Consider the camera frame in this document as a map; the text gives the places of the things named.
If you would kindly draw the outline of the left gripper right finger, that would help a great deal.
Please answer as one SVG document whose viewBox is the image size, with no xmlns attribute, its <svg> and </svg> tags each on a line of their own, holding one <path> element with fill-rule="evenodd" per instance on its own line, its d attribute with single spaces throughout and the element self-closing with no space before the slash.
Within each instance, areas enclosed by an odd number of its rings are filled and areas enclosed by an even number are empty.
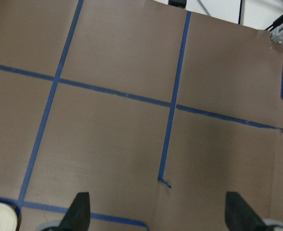
<svg viewBox="0 0 283 231">
<path fill-rule="evenodd" d="M 267 225 L 237 192 L 225 197 L 225 224 L 229 231 L 265 231 Z"/>
</svg>

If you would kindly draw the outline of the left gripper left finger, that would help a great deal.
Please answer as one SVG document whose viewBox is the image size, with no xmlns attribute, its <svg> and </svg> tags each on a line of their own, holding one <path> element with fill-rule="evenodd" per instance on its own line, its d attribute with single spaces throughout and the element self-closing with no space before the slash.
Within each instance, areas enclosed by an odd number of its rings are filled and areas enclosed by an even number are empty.
<svg viewBox="0 0 283 231">
<path fill-rule="evenodd" d="M 79 192 L 59 224 L 61 231 L 87 231 L 90 226 L 89 192 Z"/>
</svg>

